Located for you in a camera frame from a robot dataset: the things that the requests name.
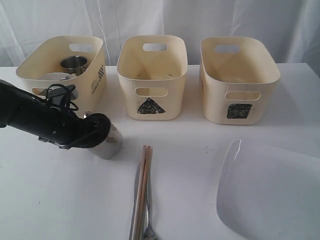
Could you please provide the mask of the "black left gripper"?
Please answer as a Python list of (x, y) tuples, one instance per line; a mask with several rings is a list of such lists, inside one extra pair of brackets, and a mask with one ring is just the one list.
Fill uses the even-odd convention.
[(60, 149), (89, 149), (102, 143), (111, 129), (110, 119), (102, 113), (94, 113), (86, 118), (71, 117), (51, 125), (38, 140), (58, 146)]

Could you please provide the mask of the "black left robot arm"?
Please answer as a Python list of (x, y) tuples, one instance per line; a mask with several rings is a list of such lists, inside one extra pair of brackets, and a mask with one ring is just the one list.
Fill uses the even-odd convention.
[(54, 83), (40, 98), (13, 84), (0, 81), (0, 126), (10, 126), (61, 149), (94, 148), (107, 139), (110, 119), (102, 113), (76, 115), (72, 102), (75, 85)]

